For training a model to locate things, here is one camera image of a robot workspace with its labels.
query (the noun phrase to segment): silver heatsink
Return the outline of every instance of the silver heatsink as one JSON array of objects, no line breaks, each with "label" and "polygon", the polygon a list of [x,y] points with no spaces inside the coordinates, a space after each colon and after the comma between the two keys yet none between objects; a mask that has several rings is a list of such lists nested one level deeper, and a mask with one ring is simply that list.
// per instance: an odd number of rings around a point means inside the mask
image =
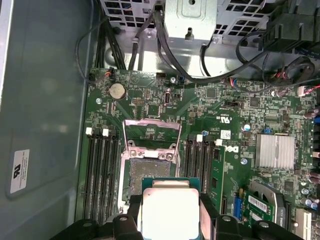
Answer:
[{"label": "silver heatsink", "polygon": [[295,138],[283,135],[256,136],[255,167],[272,169],[293,169],[295,159]]}]

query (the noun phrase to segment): ul certification label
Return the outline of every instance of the ul certification label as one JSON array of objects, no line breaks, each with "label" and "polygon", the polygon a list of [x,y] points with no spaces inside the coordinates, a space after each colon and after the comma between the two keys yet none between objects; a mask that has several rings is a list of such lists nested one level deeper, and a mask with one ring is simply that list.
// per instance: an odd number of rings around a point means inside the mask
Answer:
[{"label": "ul certification label", "polygon": [[27,173],[30,150],[20,150],[14,153],[10,193],[13,194],[27,186]]}]

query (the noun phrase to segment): white label sticker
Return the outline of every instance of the white label sticker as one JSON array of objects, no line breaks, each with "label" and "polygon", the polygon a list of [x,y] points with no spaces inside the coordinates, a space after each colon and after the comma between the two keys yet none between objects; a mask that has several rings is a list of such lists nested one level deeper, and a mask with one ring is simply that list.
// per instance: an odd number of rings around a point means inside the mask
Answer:
[{"label": "white label sticker", "polygon": [[249,196],[249,203],[255,205],[257,208],[261,209],[262,211],[267,212],[267,205],[253,198],[252,196]]},{"label": "white label sticker", "polygon": [[262,220],[261,217],[259,217],[257,214],[254,214],[253,212],[251,212],[251,217],[256,221],[261,221]]},{"label": "white label sticker", "polygon": [[220,138],[230,140],[231,139],[231,131],[230,130],[221,130]]},{"label": "white label sticker", "polygon": [[10,193],[13,194],[27,186],[27,173],[30,150],[21,150],[14,153]]}]

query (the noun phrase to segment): motherboard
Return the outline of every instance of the motherboard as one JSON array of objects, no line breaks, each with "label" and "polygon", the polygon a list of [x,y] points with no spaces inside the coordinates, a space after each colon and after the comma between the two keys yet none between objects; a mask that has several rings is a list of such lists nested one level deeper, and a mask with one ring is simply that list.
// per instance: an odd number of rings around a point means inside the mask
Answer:
[{"label": "motherboard", "polygon": [[[246,226],[268,220],[315,238],[315,92],[255,95],[229,79],[196,85],[174,74],[104,68],[90,77],[97,84],[87,93],[77,220],[102,225],[125,212],[144,177],[186,177],[199,178],[215,208]],[[247,79],[237,85],[265,88]]]}]

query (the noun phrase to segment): green circuit board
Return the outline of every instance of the green circuit board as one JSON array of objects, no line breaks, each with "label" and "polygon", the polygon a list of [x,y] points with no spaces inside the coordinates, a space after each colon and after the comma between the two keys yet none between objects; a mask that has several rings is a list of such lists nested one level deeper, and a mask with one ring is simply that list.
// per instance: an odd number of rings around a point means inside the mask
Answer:
[{"label": "green circuit board", "polygon": [[[239,194],[239,189],[247,189],[250,182],[263,183],[282,192],[285,200],[292,203],[293,218],[295,217],[294,208],[301,205],[301,189],[307,188],[311,193],[315,192],[314,185],[308,181],[308,172],[313,168],[311,157],[313,123],[312,120],[303,117],[308,109],[315,107],[315,93],[299,97],[297,89],[291,87],[282,97],[273,96],[272,92],[254,95],[235,90],[228,80],[197,86],[176,75],[116,70],[114,76],[110,78],[108,74],[106,75],[107,71],[108,69],[101,68],[91,70],[91,77],[101,81],[96,86],[88,88],[77,219],[86,217],[85,198],[93,194],[85,190],[89,166],[87,128],[109,129],[115,132],[117,136],[115,138],[117,145],[114,147],[113,154],[115,160],[109,163],[112,166],[109,165],[106,170],[107,175],[110,169],[113,171],[114,187],[110,195],[112,199],[109,200],[112,204],[111,212],[114,214],[118,210],[117,198],[129,201],[129,175],[124,178],[122,196],[117,196],[120,157],[125,148],[124,120],[157,119],[166,123],[181,124],[178,149],[181,158],[181,176],[186,175],[184,161],[190,136],[203,135],[205,131],[206,138],[212,141],[222,140],[220,160],[215,163],[212,158],[210,162],[211,170],[209,180],[206,182],[206,190],[212,201],[216,202],[220,208],[219,210],[225,206],[225,214],[234,214],[235,196]],[[170,82],[171,77],[175,77],[175,83]],[[109,94],[110,86],[114,83],[119,83],[125,88],[125,95],[120,100],[113,99]],[[245,79],[238,79],[237,85],[251,91],[258,91],[265,87],[262,82]],[[243,131],[245,124],[250,125],[250,131]],[[271,135],[282,134],[294,137],[295,148],[292,160],[294,169],[255,167],[257,134],[266,132]],[[127,134],[130,135],[130,139],[140,141],[141,145],[148,148],[159,147],[159,145],[169,146],[177,140],[177,133],[172,129],[157,131],[148,127],[145,129],[132,127]],[[241,162],[243,158],[247,160],[247,164]],[[126,165],[127,173],[130,172],[129,168],[130,166]]]}]

